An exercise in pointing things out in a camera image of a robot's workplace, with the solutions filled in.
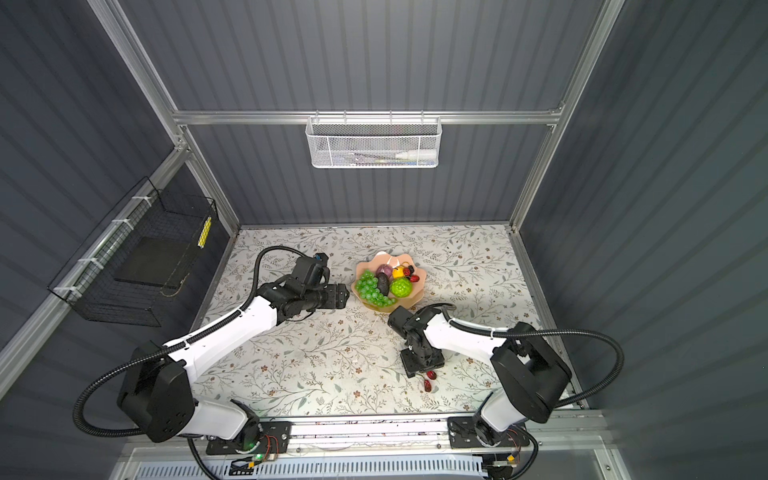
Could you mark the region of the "green fake grape bunch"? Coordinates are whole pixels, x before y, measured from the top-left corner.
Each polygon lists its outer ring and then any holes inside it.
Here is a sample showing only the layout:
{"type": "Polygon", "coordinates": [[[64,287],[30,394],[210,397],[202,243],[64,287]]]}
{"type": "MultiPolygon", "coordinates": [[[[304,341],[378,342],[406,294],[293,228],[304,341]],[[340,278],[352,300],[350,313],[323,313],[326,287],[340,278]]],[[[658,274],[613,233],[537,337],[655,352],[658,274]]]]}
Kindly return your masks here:
{"type": "Polygon", "coordinates": [[[375,307],[389,307],[396,303],[396,297],[390,292],[387,297],[380,294],[377,289],[376,272],[364,270],[361,276],[355,281],[354,291],[360,296],[364,303],[375,307]]]}

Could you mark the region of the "dark fake avocado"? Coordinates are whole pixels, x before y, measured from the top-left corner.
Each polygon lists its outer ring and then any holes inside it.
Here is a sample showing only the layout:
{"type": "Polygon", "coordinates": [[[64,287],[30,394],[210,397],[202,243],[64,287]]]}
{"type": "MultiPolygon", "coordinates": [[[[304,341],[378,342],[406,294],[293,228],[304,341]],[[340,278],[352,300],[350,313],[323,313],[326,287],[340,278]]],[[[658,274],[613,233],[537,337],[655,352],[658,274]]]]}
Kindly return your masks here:
{"type": "Polygon", "coordinates": [[[376,275],[377,289],[381,295],[387,297],[390,292],[390,278],[384,272],[380,272],[376,275]]]}

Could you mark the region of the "green bumpy fake fruit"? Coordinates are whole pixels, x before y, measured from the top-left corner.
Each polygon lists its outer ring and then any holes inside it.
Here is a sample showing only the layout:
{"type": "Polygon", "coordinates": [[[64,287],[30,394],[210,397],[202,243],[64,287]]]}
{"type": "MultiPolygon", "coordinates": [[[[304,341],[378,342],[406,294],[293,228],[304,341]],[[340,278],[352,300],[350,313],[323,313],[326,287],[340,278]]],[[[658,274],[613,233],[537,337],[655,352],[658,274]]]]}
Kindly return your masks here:
{"type": "Polygon", "coordinates": [[[399,277],[390,283],[390,293],[399,299],[407,298],[413,291],[413,282],[407,277],[399,277]]]}

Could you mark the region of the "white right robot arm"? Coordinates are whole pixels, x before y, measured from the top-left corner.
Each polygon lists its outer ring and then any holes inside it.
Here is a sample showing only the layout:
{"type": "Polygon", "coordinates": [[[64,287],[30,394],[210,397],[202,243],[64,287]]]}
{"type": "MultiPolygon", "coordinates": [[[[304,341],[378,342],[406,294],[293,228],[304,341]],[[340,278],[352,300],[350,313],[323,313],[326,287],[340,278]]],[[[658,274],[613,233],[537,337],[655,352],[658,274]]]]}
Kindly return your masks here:
{"type": "Polygon", "coordinates": [[[450,317],[447,306],[390,313],[388,326],[404,341],[400,357],[406,375],[433,372],[445,365],[445,350],[489,365],[500,387],[490,392],[471,417],[470,431],[483,446],[497,446],[510,428],[548,421],[572,372],[532,325],[496,330],[450,317]]]}

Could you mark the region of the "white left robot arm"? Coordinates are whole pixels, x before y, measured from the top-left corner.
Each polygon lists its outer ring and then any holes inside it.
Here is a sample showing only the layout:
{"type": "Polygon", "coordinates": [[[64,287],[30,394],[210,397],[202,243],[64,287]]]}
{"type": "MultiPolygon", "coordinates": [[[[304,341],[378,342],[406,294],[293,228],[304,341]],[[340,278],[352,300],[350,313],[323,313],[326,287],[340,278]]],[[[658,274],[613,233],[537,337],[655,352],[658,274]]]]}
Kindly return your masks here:
{"type": "Polygon", "coordinates": [[[301,312],[346,307],[350,293],[344,284],[316,288],[268,283],[259,287],[246,307],[185,337],[168,342],[169,350],[149,342],[133,358],[159,356],[125,374],[118,407],[139,432],[160,443],[173,437],[216,437],[249,450],[261,440],[258,415],[237,400],[225,403],[197,398],[192,384],[232,351],[301,312]]]}

